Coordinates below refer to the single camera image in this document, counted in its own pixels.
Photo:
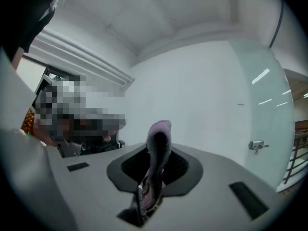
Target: staircase railing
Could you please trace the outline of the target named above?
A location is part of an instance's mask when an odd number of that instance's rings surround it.
[[[308,152],[305,152],[301,155],[297,155],[298,150],[308,147],[308,132],[302,133],[302,134],[295,134],[295,138],[294,138],[294,144],[295,144],[295,148],[292,150],[292,152],[294,152],[293,158],[290,159],[291,162],[291,166],[290,168],[287,169],[287,176],[285,178],[283,178],[284,183],[286,184],[288,182],[288,180],[298,174],[299,172],[303,171],[305,168],[308,167],[308,164],[305,165],[304,167],[302,167],[300,170],[298,170],[295,173],[292,173],[292,170],[301,166],[302,164],[304,164],[305,162],[307,162],[306,160],[304,160],[303,162],[301,162],[300,164],[295,165],[295,160],[305,156],[308,154]]]

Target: gray machine top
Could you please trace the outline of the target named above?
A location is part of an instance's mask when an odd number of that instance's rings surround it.
[[[1,164],[7,179],[32,214],[56,230],[139,230],[117,217],[133,194],[120,191],[108,178],[107,166],[138,150],[143,143],[123,149],[61,158],[54,147],[43,147],[17,130],[0,131]],[[147,231],[259,230],[271,221],[280,200],[266,183],[223,156],[173,144],[199,160],[203,176],[186,195],[164,197],[154,215],[141,228]],[[69,171],[67,166],[89,166]],[[269,210],[252,220],[229,187],[243,182]]]

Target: black slot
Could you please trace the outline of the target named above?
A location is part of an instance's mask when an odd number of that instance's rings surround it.
[[[243,182],[230,184],[229,187],[252,220],[263,215],[269,209]]]
[[[83,162],[83,163],[80,163],[80,164],[74,164],[74,165],[67,166],[67,169],[68,169],[68,171],[72,172],[72,171],[82,169],[82,168],[87,167],[87,166],[89,166],[89,164]]]

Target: black rubber pad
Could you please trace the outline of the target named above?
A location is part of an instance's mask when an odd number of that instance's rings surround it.
[[[107,167],[109,180],[120,190],[135,193],[150,166],[146,145],[122,155]],[[194,157],[172,147],[164,167],[162,197],[183,196],[193,189],[203,175],[202,164]]]
[[[72,171],[82,169],[82,168],[87,167],[87,166],[89,166],[89,164],[83,162],[83,163],[80,163],[80,164],[74,164],[74,165],[67,166],[67,169],[68,169],[68,171],[72,172]]]
[[[243,182],[230,184],[229,187],[252,220],[268,211],[269,208]]]

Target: wooden floor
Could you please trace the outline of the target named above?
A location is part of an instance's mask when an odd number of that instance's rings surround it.
[[[285,198],[288,198],[290,196],[293,196],[293,194],[296,194],[296,192],[299,190],[301,184],[302,184],[302,180],[299,181],[298,183],[296,183],[295,185],[293,185],[292,187],[290,187],[289,189],[283,191],[283,192],[280,192],[279,193],[279,196],[282,198],[282,199],[285,199]]]

